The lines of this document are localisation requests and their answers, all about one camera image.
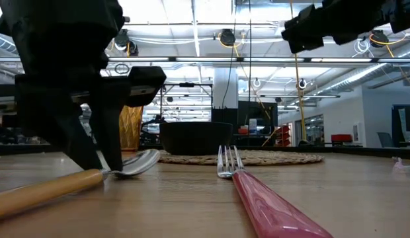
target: fork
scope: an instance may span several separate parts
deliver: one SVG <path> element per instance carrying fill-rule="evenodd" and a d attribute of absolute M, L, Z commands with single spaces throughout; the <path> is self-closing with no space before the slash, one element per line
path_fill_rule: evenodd
<path fill-rule="evenodd" d="M 258 238 L 333 238 L 324 228 L 248 173 L 236 146 L 218 149 L 217 174 L 233 179 Z"/>

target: black pot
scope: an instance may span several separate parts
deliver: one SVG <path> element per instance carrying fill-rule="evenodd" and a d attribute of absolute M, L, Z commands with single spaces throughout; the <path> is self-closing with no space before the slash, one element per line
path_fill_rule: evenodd
<path fill-rule="evenodd" d="M 233 125 L 220 122 L 171 122 L 159 125 L 159 139 L 172 155 L 217 155 L 229 145 Z"/>

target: round placemat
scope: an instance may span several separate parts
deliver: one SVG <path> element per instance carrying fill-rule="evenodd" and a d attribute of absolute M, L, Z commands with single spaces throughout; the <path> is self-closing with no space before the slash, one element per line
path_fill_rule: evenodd
<path fill-rule="evenodd" d="M 239 150 L 244 165 L 300 165 L 318 163 L 324 160 L 323 156 L 305 153 L 282 151 Z M 183 165 L 217 165 L 217 155 L 171 155 L 161 151 L 161 163 Z"/>

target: table surface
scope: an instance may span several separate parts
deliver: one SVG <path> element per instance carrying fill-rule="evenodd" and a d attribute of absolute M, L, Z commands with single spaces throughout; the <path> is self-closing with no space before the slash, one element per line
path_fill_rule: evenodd
<path fill-rule="evenodd" d="M 323 155 L 324 163 L 248 170 L 336 238 L 410 237 L 410 173 L 392 173 L 391 159 Z M 0 157 L 0 191 L 76 171 L 61 153 Z M 0 220 L 5 237 L 256 236 L 215 167 L 158 164 Z"/>

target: red handle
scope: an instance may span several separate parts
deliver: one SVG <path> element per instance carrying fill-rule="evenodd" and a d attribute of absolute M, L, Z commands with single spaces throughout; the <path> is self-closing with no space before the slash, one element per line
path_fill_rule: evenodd
<path fill-rule="evenodd" d="M 333 238 L 250 173 L 236 171 L 233 182 L 259 238 Z"/>

